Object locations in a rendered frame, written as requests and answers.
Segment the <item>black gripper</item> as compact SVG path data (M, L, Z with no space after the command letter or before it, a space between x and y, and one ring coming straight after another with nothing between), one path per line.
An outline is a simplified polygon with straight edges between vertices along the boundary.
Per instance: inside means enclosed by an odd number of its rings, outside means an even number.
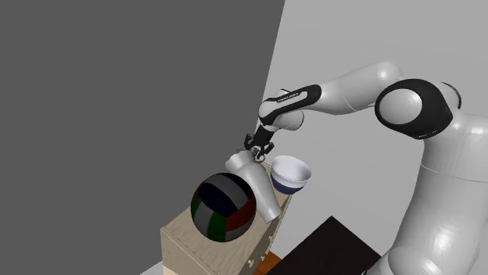
M266 156L275 147L274 143L271 142L273 135L274 131L267 130L264 126L260 125L253 136L251 134L246 135L244 148L245 150L250 150L254 146L260 146L257 150L255 160L264 161Z

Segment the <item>white vase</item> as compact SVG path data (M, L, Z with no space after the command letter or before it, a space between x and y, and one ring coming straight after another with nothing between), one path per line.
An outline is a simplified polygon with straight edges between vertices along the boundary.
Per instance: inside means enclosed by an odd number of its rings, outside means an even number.
M280 217L282 209L271 186L271 179L251 151L236 152L225 162L225 168L251 187L257 201L257 212L265 223Z

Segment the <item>white bowl with blue base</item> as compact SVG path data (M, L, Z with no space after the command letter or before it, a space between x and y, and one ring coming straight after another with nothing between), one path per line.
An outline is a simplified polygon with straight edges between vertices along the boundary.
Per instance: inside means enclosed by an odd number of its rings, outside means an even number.
M303 189L311 177L311 168L290 155L276 156L271 164L271 183L277 191L285 195L292 195Z

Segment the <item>multicoloured panelled ball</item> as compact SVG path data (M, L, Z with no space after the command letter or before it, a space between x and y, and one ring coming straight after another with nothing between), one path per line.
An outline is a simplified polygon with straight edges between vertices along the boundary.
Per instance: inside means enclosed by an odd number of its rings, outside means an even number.
M216 242L229 242L244 235L257 212L251 187L233 173L206 178L192 196L191 217L196 229Z

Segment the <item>light wood chest of drawers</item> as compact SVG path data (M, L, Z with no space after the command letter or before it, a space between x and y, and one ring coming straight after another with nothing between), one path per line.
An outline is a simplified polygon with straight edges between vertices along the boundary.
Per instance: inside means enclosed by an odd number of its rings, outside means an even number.
M284 216L265 223L256 214L249 229L228 242L212 241L186 209L160 229L163 275L253 275L271 249Z

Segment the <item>dark robot stand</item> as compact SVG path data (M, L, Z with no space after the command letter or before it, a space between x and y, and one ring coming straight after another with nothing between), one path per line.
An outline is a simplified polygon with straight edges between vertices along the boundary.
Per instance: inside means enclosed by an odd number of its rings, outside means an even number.
M381 256L330 216L266 275L362 275Z

